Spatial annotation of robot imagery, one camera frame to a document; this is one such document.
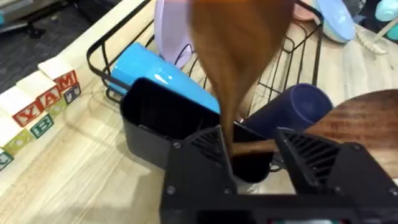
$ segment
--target blue bowl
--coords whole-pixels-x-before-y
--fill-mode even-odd
[[[347,42],[355,37],[354,20],[342,0],[317,0],[316,8],[325,18],[325,34],[333,40]]]
[[[139,43],[132,44],[121,54],[111,76],[130,86],[138,78],[147,78],[216,113],[220,112],[216,98],[177,67]],[[109,87],[122,95],[127,93],[127,90],[113,83]]]

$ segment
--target light blue bowl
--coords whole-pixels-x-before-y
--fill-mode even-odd
[[[391,28],[391,30],[387,33],[387,36],[391,40],[398,40],[398,24]]]
[[[322,13],[324,33],[337,42],[348,42],[355,37],[354,20],[342,0],[314,0]]]
[[[382,0],[376,6],[376,19],[387,22],[398,16],[398,0]]]
[[[127,85],[132,85],[138,78],[148,78],[216,113],[220,112],[216,98],[177,67],[139,43],[132,44],[121,54],[111,76]],[[122,95],[127,93],[127,90],[113,83],[109,87]]]

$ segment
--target vent slot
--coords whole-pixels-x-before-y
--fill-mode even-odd
[[[217,133],[205,133],[195,138],[192,145],[199,148],[201,154],[212,162],[217,163],[218,166],[223,166],[223,157],[219,149],[220,140]]]

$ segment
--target black plastic container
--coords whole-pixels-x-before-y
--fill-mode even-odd
[[[146,78],[134,82],[120,104],[129,150],[164,169],[170,144],[220,123],[220,116]],[[235,123],[234,141],[264,140]],[[259,182],[269,173],[273,153],[234,157],[233,172],[246,182]]]

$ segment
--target gray carpet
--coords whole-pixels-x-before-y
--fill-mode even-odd
[[[80,1],[80,6],[95,22],[119,1]],[[90,23],[73,6],[45,17],[34,25],[46,30],[40,39],[31,39],[25,32],[0,36],[0,93],[36,71],[38,63],[59,54],[90,27]]]

